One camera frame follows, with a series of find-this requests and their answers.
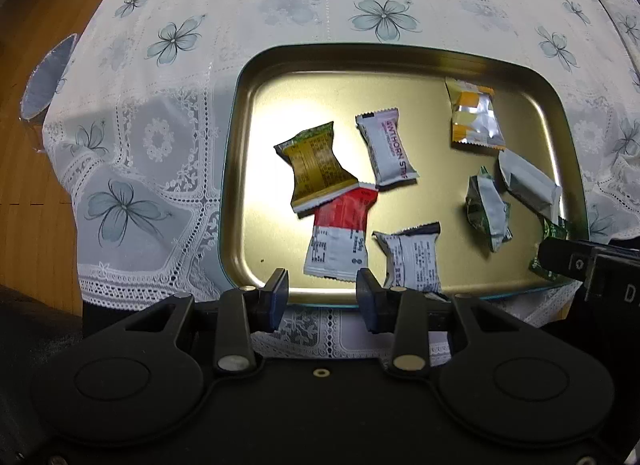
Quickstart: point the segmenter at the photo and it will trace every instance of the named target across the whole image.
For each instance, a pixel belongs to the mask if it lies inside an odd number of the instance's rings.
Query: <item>floral tablecloth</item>
[[[640,235],[638,15],[635,0],[103,0],[44,126],[72,197],[82,298],[142,309],[232,286],[218,233],[234,87],[252,56],[279,44],[414,44],[533,68],[564,104],[592,238]],[[574,290],[505,307],[539,325]],[[303,307],[254,336],[265,354],[321,357],[377,355],[388,342],[355,312]]]

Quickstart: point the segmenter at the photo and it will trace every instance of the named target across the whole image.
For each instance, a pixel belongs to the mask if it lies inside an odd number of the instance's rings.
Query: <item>clear plastic bin liner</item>
[[[20,121],[27,128],[33,149],[43,152],[42,124],[49,104],[56,93],[71,53],[76,47],[77,34],[60,41],[36,69],[31,72],[27,87],[20,100]]]

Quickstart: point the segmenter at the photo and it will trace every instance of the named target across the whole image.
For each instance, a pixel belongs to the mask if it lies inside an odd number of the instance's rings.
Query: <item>gold snack packet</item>
[[[463,80],[446,78],[451,100],[451,140],[497,150],[505,149],[504,136],[494,114],[494,90]]]
[[[334,123],[328,122],[274,146],[293,169],[293,212],[317,207],[358,186],[357,178],[335,158],[333,144]]]

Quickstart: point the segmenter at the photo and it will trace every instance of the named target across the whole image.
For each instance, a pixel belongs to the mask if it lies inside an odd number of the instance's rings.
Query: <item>gold metal tray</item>
[[[469,176],[486,166],[502,184],[497,152],[452,147],[444,84],[453,76],[494,87],[506,139],[562,186],[561,215],[572,238],[588,238],[584,191],[571,132],[558,95],[538,73],[475,55],[375,44],[280,46],[252,58],[238,79],[222,197],[223,269],[236,285],[261,286],[276,267],[289,270],[289,302],[354,305],[353,283],[303,274],[313,216],[292,211],[293,172],[273,146],[334,121],[334,153],[361,182],[374,182],[357,114],[398,107],[398,130],[416,185],[380,192],[369,211],[369,267],[380,282],[386,260],[370,237],[440,221],[438,273],[445,293],[500,295],[550,286],[529,270],[542,236],[538,217],[508,193],[513,239],[499,252],[466,221]]]

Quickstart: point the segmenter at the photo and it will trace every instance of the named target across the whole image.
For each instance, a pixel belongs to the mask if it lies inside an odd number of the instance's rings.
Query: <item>white tablecloth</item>
[[[83,299],[142,309],[232,286],[218,255],[230,107],[244,64],[279,44],[414,44],[533,68],[565,107],[592,238],[640,235],[640,80],[627,51],[638,52],[638,15],[635,0],[104,0],[44,127],[72,197]],[[507,307],[540,324],[574,289]],[[384,352],[388,337],[353,312],[294,307],[254,343],[354,357]]]

